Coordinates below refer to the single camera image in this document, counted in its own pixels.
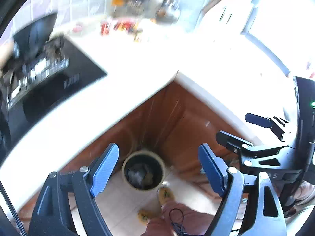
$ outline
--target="white countertop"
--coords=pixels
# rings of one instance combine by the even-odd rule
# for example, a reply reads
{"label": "white countertop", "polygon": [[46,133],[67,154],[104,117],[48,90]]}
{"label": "white countertop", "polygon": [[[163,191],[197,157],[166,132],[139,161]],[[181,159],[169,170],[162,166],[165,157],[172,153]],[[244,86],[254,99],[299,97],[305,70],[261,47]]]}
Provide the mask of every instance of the white countertop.
{"label": "white countertop", "polygon": [[[0,180],[19,210],[58,171],[174,78],[254,144],[278,141],[271,131],[246,123],[244,115],[283,115],[266,59],[255,59],[243,37],[209,42],[182,36],[162,43],[126,43],[98,32],[70,40],[108,75],[67,99],[39,121],[15,146]],[[2,197],[0,205],[9,215]]]}

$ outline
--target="yellow slipper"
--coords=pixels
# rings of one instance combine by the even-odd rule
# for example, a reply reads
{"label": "yellow slipper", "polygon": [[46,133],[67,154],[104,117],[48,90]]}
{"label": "yellow slipper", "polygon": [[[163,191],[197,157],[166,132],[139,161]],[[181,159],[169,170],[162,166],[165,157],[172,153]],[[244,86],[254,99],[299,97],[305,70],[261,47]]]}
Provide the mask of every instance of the yellow slipper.
{"label": "yellow slipper", "polygon": [[146,211],[146,210],[141,209],[138,211],[137,217],[138,217],[140,223],[146,225],[149,222],[149,219],[154,218],[155,215],[150,211]]}
{"label": "yellow slipper", "polygon": [[161,206],[169,200],[175,200],[173,191],[168,187],[161,187],[157,193],[158,201]]}

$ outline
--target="tile floor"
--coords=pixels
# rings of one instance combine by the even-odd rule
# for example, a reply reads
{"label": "tile floor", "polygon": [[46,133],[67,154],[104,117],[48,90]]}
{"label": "tile floor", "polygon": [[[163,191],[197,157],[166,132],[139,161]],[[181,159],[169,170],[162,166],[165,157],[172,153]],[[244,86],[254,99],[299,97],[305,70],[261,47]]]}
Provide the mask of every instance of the tile floor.
{"label": "tile floor", "polygon": [[[200,190],[189,183],[177,178],[170,170],[164,183],[175,194],[176,200],[199,212],[215,214],[219,207],[218,201],[212,201]],[[113,236],[140,236],[146,226],[137,219],[137,212],[141,208],[160,213],[157,190],[139,192],[132,189],[122,180],[121,171],[109,180],[104,192],[96,197],[100,212],[111,230]],[[72,212],[73,220],[80,236],[86,236],[78,210]]]}

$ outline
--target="black stove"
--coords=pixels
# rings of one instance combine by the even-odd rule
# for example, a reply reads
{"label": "black stove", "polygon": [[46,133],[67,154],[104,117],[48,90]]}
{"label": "black stove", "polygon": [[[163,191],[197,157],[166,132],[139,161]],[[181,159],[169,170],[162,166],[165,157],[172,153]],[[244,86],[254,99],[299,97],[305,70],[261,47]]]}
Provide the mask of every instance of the black stove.
{"label": "black stove", "polygon": [[54,107],[107,75],[64,37],[38,46],[35,54],[30,58],[23,52],[9,61],[8,71],[0,79],[0,164]]}

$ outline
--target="person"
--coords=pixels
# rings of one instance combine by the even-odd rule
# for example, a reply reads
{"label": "person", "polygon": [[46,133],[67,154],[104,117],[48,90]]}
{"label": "person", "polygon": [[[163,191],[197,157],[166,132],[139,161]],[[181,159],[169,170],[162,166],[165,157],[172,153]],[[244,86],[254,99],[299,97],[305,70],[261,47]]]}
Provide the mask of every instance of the person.
{"label": "person", "polygon": [[[305,205],[315,204],[315,185],[304,181],[294,194],[294,198],[297,200],[295,205],[297,211]],[[200,213],[176,202],[174,193],[168,187],[159,189],[158,200],[161,204],[161,217],[147,210],[138,211],[139,221],[147,225],[145,233],[141,236],[173,236],[174,226],[177,227],[178,232],[204,235],[214,218],[211,214]],[[246,203],[241,203],[237,219],[243,219],[245,208]]]}

